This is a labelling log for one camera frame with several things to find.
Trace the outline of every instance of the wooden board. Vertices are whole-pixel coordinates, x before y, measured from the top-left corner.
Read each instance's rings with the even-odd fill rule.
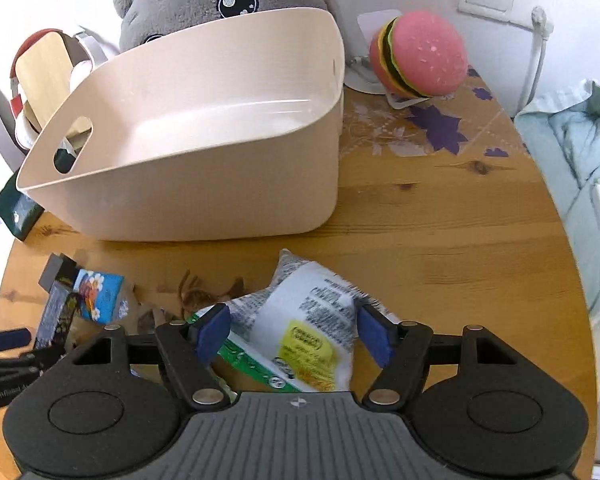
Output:
[[[74,68],[57,32],[45,34],[16,62],[16,75],[27,101],[42,128],[69,97],[69,79]],[[91,125],[82,120],[74,125],[73,134],[83,132]]]
[[[401,111],[381,97],[346,91],[338,205],[325,225],[306,234],[101,242],[43,215],[26,243],[16,241],[11,251],[0,329],[37,326],[46,300],[38,277],[51,252],[124,274],[136,283],[139,300],[177,311],[186,269],[212,292],[226,290],[235,276],[257,290],[269,283],[278,251],[289,248],[437,333],[485,325],[551,374],[589,414],[576,476],[590,478],[596,383],[578,273],[536,165],[484,82],[470,74],[455,97]],[[362,394],[378,371],[356,345],[352,389]],[[454,367],[434,368],[429,384],[453,373]],[[1,432],[0,469],[16,478]]]

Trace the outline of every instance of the gray ribbed plate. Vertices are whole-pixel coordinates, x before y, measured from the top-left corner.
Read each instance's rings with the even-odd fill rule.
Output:
[[[39,480],[28,473],[22,480]],[[459,480],[420,449],[397,415],[350,393],[244,393],[195,415],[178,441],[123,480]],[[568,480],[560,475],[560,480]]]

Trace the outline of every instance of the plush toy eye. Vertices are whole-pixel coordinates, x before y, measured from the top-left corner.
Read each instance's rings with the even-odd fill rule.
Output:
[[[144,42],[149,43],[150,41],[157,40],[158,38],[161,38],[163,36],[164,34],[152,34],[146,40],[144,40]]]

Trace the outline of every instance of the green package stripe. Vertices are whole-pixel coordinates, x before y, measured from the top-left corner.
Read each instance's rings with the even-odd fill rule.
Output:
[[[187,321],[189,323],[193,323],[197,319],[198,316],[196,314],[192,314]],[[229,363],[231,368],[248,375],[251,379],[258,381],[261,384],[266,384],[267,386],[273,387],[269,382],[270,380],[282,380],[285,384],[282,386],[282,388],[274,388],[277,392],[285,394],[300,392],[300,390],[298,390],[296,387],[287,383],[284,378],[274,374],[268,368],[256,361],[256,359],[252,358],[241,346],[228,339],[220,347],[218,355],[224,359],[224,361]]]

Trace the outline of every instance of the power socket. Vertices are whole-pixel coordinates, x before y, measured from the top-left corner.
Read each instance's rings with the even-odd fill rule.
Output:
[[[513,5],[508,13],[510,23],[520,27],[534,30],[531,13],[535,7],[542,7],[548,16],[552,16],[555,0],[513,0]]]

